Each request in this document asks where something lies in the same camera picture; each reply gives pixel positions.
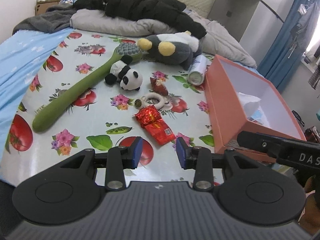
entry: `blue curtain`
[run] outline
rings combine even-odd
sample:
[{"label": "blue curtain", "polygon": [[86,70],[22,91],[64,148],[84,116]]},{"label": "blue curtain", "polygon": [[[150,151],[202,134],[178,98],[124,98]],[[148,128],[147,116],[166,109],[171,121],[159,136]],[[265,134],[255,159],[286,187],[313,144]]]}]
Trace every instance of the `blue curtain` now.
[{"label": "blue curtain", "polygon": [[308,0],[294,0],[278,36],[257,68],[259,73],[270,80],[280,93],[297,70],[302,54],[306,49],[297,46],[290,58],[288,58],[291,53],[289,49],[293,39],[290,30],[297,25],[301,17],[298,12],[299,6],[307,3]]}]

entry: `black coat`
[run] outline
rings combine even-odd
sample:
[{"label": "black coat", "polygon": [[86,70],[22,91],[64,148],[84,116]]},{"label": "black coat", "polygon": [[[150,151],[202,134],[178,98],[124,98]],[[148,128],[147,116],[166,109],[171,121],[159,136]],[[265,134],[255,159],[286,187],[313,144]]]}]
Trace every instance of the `black coat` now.
[{"label": "black coat", "polygon": [[183,13],[185,5],[177,0],[78,0],[76,9],[104,10],[110,17],[137,21],[154,19],[166,23],[178,32],[190,31],[198,39],[206,35],[205,28]]}]

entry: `white beverage can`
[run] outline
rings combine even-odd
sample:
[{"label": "white beverage can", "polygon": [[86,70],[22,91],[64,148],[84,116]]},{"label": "white beverage can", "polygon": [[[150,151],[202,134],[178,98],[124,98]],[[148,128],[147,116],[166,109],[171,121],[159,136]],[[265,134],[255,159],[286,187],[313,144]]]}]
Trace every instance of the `white beverage can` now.
[{"label": "white beverage can", "polygon": [[199,86],[204,81],[204,74],[207,70],[207,58],[203,55],[197,56],[189,68],[188,81]]}]

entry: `white wardrobe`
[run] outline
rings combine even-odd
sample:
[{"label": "white wardrobe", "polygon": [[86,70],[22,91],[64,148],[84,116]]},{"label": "white wardrobe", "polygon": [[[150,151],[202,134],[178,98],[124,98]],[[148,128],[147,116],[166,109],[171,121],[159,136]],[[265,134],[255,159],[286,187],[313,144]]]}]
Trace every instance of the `white wardrobe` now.
[{"label": "white wardrobe", "polygon": [[294,0],[215,0],[208,16],[217,20],[256,60],[270,49]]}]

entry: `floral tablecloth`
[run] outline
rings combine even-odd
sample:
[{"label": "floral tablecloth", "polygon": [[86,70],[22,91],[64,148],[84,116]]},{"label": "floral tablecloth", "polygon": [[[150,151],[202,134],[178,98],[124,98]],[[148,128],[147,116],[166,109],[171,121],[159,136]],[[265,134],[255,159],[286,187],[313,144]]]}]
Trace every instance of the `floral tablecloth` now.
[{"label": "floral tablecloth", "polygon": [[[32,80],[13,120],[0,167],[3,179],[17,185],[84,148],[106,152],[114,146],[130,145],[136,136],[141,136],[143,153],[137,169],[124,171],[127,183],[193,180],[193,170],[180,168],[176,140],[159,146],[132,117],[138,112],[135,99],[150,92],[150,77],[156,78],[169,92],[160,113],[176,137],[183,137],[190,146],[214,151],[204,87],[189,84],[187,73],[180,66],[143,57],[132,65],[143,75],[140,91],[124,91],[117,84],[109,87],[101,81],[74,101],[45,133],[36,134],[30,128],[42,108],[108,61],[120,42],[136,40],[74,31],[54,50]],[[98,170],[98,185],[104,184],[104,174],[103,169]],[[215,170],[214,175],[217,182],[223,182],[220,170]]]}]

